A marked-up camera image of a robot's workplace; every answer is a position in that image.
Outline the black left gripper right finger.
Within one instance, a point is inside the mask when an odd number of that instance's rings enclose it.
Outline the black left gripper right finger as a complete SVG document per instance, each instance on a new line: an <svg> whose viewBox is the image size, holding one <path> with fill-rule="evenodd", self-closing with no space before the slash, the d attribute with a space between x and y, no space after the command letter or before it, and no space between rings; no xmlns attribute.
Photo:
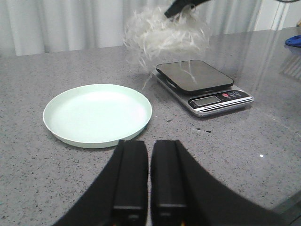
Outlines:
<svg viewBox="0 0 301 226"><path fill-rule="evenodd" d="M178 140L156 141L151 158L154 226L292 226L275 212L235 193L211 176Z"/></svg>

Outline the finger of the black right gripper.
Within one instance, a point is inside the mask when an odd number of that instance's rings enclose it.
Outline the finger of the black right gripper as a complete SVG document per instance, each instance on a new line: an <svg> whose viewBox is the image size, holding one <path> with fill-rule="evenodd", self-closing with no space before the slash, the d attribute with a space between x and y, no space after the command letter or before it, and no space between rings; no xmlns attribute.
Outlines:
<svg viewBox="0 0 301 226"><path fill-rule="evenodd" d="M207 0L175 0L164 12L166 18L171 18L180 13L186 6L196 7Z"/></svg>

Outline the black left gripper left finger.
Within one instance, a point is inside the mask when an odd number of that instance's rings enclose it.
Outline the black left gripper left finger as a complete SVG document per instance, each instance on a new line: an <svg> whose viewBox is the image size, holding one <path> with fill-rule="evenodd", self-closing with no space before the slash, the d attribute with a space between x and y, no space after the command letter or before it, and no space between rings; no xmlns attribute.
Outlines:
<svg viewBox="0 0 301 226"><path fill-rule="evenodd" d="M56 226L144 226L148 154L143 141L120 140L91 186Z"/></svg>

